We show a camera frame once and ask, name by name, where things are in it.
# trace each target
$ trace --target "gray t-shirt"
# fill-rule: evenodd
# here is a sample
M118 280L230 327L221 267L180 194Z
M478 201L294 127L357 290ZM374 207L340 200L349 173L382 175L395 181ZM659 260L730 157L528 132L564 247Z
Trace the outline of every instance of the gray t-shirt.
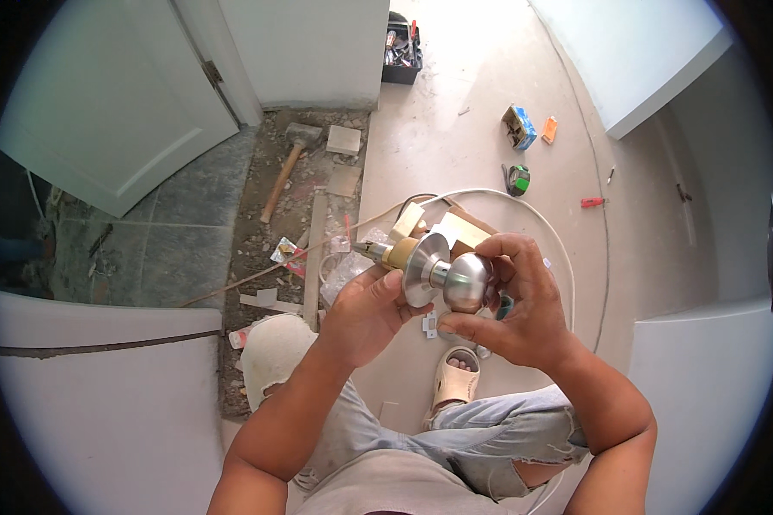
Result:
M408 451L364 452L324 479L297 515L514 515L474 494L452 472Z

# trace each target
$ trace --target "tape measure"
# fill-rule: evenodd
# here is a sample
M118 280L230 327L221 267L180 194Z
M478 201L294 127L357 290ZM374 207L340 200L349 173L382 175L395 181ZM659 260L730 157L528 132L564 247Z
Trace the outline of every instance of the tape measure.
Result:
M504 172L504 181L507 186L507 193L520 197L526 193L530 187L530 169L523 165L512 165L509 170L505 165L501 165L501 171Z

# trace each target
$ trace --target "door frame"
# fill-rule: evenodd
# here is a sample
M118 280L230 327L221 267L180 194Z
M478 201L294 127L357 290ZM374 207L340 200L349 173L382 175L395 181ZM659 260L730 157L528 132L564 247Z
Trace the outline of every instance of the door frame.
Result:
M190 43L205 61L213 61L223 78L218 84L222 97L238 121L260 125L264 111L252 87L247 70L237 53L226 18L218 0L169 0Z

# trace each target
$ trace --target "screwdriver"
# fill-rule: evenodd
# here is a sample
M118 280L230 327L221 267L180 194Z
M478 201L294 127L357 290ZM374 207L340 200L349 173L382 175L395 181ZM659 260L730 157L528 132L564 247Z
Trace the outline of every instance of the screwdriver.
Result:
M600 206L601 204L609 202L607 199L603 199L602 197L590 197L588 199L582 199L581 200L581 207L582 208L592 208L593 206Z

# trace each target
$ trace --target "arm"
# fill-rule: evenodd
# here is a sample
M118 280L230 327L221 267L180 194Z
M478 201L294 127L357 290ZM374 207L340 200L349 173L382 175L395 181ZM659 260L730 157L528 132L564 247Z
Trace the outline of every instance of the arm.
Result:
M455 331L510 363L541 369L567 395L595 458L565 513L643 512L656 437L649 403L567 330L558 288L532 238L497 234L475 251L493 258L498 290L505 289L515 307L503 321L446 315L439 329Z
M350 281L292 376L249 417L223 462L208 513L284 513L287 481L307 464L344 383L414 315L400 298L400 270L381 267Z

